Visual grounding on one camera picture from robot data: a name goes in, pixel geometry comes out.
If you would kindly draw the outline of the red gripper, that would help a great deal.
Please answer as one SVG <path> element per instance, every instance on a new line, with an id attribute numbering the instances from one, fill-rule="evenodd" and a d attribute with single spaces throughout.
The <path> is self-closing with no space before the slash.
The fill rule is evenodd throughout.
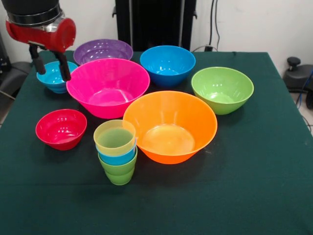
<path id="1" fill-rule="evenodd" d="M 67 48 L 74 44 L 76 26 L 70 18 L 59 18 L 55 22 L 39 27 L 23 27 L 9 21 L 5 23 L 10 37 L 16 41 L 30 44 L 29 53 L 36 71 L 45 74 L 45 66 L 38 54 L 38 46 L 54 51 L 59 61 L 59 69 L 62 79 L 67 82 L 71 79 L 67 58 L 63 54 Z"/>

